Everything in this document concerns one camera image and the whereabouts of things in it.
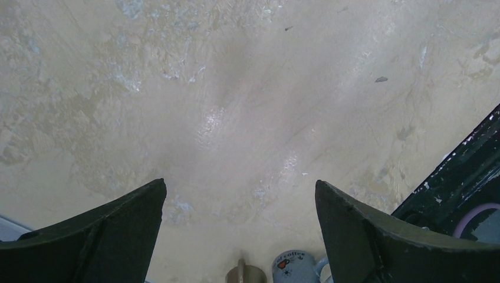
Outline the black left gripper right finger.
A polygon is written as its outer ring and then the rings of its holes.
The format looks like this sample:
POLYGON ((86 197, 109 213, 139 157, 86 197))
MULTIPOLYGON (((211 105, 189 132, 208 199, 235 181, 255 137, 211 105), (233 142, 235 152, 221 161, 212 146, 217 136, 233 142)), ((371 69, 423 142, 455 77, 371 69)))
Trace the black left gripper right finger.
POLYGON ((425 230, 318 180, 315 205, 334 282, 498 282, 499 246, 425 230))

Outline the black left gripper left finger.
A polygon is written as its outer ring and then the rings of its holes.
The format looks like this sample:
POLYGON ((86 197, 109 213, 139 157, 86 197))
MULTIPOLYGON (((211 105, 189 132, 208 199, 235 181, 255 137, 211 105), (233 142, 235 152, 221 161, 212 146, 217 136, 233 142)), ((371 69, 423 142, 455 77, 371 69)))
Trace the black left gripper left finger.
POLYGON ((163 179, 1 243, 2 282, 144 282, 167 195, 163 179))

